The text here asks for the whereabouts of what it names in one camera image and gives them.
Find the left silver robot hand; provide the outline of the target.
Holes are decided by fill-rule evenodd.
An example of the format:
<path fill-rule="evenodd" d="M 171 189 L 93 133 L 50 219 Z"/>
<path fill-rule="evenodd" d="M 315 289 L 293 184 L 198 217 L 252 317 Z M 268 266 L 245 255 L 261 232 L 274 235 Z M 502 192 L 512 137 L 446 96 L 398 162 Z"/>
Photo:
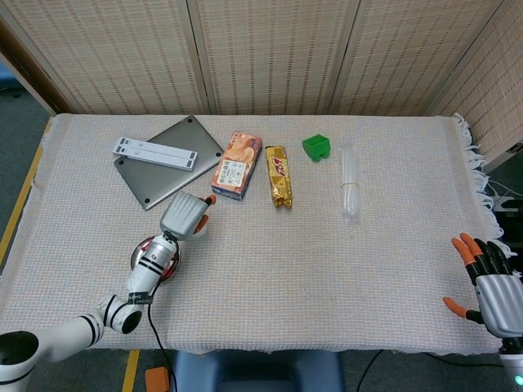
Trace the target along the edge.
<path fill-rule="evenodd" d="M 198 198 L 183 191 L 177 192 L 160 219 L 160 229 L 178 241 L 204 236 L 209 220 L 207 210 L 216 200 L 215 194 Z"/>

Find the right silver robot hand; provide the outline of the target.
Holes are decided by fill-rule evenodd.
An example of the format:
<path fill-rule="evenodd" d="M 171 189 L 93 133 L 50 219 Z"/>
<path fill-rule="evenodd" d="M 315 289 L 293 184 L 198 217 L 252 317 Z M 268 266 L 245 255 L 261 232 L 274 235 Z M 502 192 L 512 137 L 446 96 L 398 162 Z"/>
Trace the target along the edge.
<path fill-rule="evenodd" d="M 472 310 L 452 298 L 442 298 L 447 309 L 462 319 L 482 324 L 500 339 L 522 337 L 522 281 L 510 268 L 502 247 L 461 233 L 451 243 L 460 255 L 479 305 Z"/>

